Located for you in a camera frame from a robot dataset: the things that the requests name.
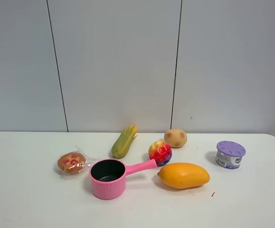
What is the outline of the brown potato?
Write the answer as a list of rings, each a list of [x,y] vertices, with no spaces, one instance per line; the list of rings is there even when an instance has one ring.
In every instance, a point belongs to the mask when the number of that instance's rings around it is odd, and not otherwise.
[[[183,147],[187,139],[187,134],[182,129],[169,129],[164,134],[164,141],[172,148]]]

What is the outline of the green yellow corn cob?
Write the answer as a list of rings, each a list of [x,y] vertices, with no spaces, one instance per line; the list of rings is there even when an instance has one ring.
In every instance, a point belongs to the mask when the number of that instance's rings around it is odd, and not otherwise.
[[[120,136],[112,146],[111,152],[115,159],[125,157],[136,138],[137,127],[135,125],[128,126],[123,129]]]

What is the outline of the red rainbow apple ball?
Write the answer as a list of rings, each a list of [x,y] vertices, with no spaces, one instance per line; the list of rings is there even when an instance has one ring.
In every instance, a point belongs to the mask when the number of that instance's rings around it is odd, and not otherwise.
[[[172,149],[165,141],[156,141],[149,147],[148,156],[157,166],[164,166],[172,158]]]

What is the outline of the pink toy saucepan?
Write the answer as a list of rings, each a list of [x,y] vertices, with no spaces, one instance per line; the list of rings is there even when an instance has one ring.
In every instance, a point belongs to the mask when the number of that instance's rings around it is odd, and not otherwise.
[[[154,159],[135,165],[125,165],[116,159],[96,162],[89,170],[93,194],[102,200],[112,200],[123,194],[128,175],[157,168]]]

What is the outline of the yellow mango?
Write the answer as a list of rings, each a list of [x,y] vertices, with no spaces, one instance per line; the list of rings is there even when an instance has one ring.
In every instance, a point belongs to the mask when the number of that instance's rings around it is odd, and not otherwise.
[[[176,189],[199,187],[210,181],[210,175],[204,168],[185,162],[163,166],[158,177],[164,184]]]

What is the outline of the wrapped red topped muffin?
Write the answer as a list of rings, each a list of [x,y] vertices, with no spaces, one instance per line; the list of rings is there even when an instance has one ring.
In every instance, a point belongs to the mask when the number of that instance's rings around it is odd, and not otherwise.
[[[97,159],[88,156],[82,149],[75,146],[76,150],[63,154],[55,164],[57,173],[61,176],[76,176],[89,170]]]

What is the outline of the purple lid air freshener can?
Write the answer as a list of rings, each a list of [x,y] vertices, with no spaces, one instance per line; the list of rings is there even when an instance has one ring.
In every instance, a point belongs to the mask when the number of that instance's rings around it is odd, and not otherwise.
[[[238,169],[245,154],[245,148],[236,142],[220,141],[217,143],[216,162],[226,169]]]

